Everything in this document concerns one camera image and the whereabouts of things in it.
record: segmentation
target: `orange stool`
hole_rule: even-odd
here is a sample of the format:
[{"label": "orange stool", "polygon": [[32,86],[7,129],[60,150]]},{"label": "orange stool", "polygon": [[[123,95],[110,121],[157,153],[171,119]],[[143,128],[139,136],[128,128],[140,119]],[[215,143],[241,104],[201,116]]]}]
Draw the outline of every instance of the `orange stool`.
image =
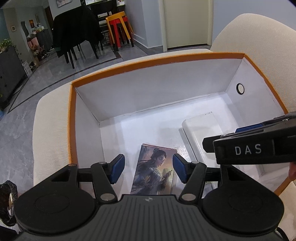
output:
[{"label": "orange stool", "polygon": [[[122,33],[121,33],[121,31],[119,32],[118,28],[117,28],[118,23],[120,23],[122,25],[123,29],[124,29],[124,34],[125,34],[125,36],[127,38],[127,42],[128,42],[128,40],[130,40],[132,47],[134,47],[133,39],[131,38],[130,24],[128,22],[128,18],[125,16],[125,12],[119,12],[119,13],[113,14],[111,16],[108,16],[106,18],[106,21],[107,21],[107,25],[108,25],[108,29],[109,29],[109,32],[110,32],[110,35],[111,35],[112,42],[116,46],[117,50],[118,50],[118,47],[120,47],[119,35],[120,35],[120,37],[122,39],[122,42],[124,43]],[[115,34],[115,37],[116,37],[116,41],[114,40],[114,36],[113,36],[112,30],[111,30],[111,26],[113,26],[113,28],[114,28],[114,34]]]}]

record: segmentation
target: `white door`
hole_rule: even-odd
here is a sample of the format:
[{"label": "white door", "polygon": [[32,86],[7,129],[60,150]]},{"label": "white door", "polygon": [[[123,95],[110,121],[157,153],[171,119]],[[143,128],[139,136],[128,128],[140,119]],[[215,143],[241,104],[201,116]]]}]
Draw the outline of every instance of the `white door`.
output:
[{"label": "white door", "polygon": [[206,44],[210,0],[163,0],[168,48]]}]

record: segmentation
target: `circular hole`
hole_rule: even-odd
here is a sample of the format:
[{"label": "circular hole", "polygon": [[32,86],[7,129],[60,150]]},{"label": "circular hole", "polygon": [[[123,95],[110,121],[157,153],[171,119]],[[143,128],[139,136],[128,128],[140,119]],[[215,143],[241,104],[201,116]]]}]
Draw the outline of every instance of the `circular hole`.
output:
[{"label": "circular hole", "polygon": [[237,84],[237,92],[242,95],[244,93],[244,86],[242,84]]}]

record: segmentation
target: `stacked stools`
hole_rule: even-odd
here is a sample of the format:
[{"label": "stacked stools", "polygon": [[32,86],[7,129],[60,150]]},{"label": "stacked stools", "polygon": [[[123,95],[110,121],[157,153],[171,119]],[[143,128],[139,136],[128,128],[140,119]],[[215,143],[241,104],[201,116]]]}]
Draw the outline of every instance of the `stacked stools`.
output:
[{"label": "stacked stools", "polygon": [[133,39],[131,38],[131,33],[133,31],[128,22],[128,18],[126,17],[125,12],[112,14],[111,16],[108,16],[106,18],[106,21],[107,21],[108,29],[111,36],[110,40],[112,40],[113,47],[116,51],[118,51],[118,48],[120,47],[119,36],[123,44],[125,44],[124,43],[124,37],[125,37],[126,42],[129,44],[129,41],[130,41],[132,47],[134,46]]}]

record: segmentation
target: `finger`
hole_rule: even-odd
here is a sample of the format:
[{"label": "finger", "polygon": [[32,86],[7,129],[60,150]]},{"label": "finger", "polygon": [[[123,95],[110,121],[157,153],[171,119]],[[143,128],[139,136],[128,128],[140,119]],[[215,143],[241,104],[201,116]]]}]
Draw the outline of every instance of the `finger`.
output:
[{"label": "finger", "polygon": [[289,178],[291,181],[296,179],[296,162],[290,162]]}]

